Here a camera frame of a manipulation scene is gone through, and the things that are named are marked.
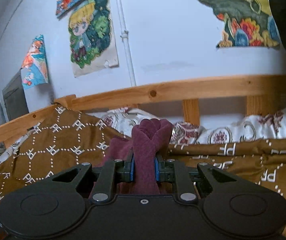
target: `wood knot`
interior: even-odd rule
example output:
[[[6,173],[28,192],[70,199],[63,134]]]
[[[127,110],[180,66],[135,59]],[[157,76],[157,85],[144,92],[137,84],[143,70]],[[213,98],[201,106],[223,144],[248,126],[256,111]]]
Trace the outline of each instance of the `wood knot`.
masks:
[[[154,98],[154,97],[156,97],[156,94],[157,94],[157,93],[156,93],[156,91],[155,91],[155,90],[150,91],[150,95],[151,95],[151,97],[153,97],[153,98]]]

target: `folded cloth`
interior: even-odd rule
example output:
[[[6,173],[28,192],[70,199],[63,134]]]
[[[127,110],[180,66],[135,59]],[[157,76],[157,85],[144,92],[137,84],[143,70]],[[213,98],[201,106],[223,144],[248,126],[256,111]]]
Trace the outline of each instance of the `folded cloth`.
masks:
[[[132,129],[132,140],[113,138],[105,160],[126,159],[134,152],[135,178],[133,184],[120,185],[120,193],[156,195],[160,194],[155,179],[155,154],[166,153],[173,125],[166,119],[144,119]]]

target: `pipe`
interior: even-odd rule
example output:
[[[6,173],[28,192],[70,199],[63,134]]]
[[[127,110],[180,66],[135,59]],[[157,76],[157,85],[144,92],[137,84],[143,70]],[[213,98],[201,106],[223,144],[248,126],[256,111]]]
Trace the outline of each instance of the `pipe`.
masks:
[[[129,43],[128,43],[128,30],[126,29],[123,6],[122,6],[121,0],[117,0],[117,8],[118,8],[119,22],[121,25],[121,33],[122,33],[121,38],[123,39],[123,43],[124,43],[127,68],[129,72],[129,79],[131,81],[131,86],[135,87],[136,80],[135,80],[135,74],[134,74],[134,68],[133,68],[133,61],[132,61],[132,56],[131,56],[131,50],[130,50]]]

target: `bed frame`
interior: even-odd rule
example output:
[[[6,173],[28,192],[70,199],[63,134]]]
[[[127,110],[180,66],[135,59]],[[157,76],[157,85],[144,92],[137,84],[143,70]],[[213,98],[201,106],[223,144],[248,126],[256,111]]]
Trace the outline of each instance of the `bed frame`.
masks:
[[[199,98],[246,97],[246,115],[266,115],[279,110],[280,94],[286,94],[286,75],[229,76],[164,82],[114,90],[77,98],[55,100],[72,110],[139,107],[139,104],[182,101],[184,120],[200,123]],[[0,126],[0,142],[9,147],[30,127],[42,122],[57,104],[21,116]]]

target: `patterned blanket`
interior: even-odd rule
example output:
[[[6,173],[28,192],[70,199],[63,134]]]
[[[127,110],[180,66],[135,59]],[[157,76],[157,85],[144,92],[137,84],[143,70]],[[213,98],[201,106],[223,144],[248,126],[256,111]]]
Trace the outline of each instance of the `patterned blanket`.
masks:
[[[102,119],[58,106],[0,163],[0,201],[9,192],[79,163],[91,162],[98,166],[115,136],[130,139],[108,127]],[[193,167],[199,162],[208,162],[286,198],[286,139],[172,144],[164,158],[179,159]]]

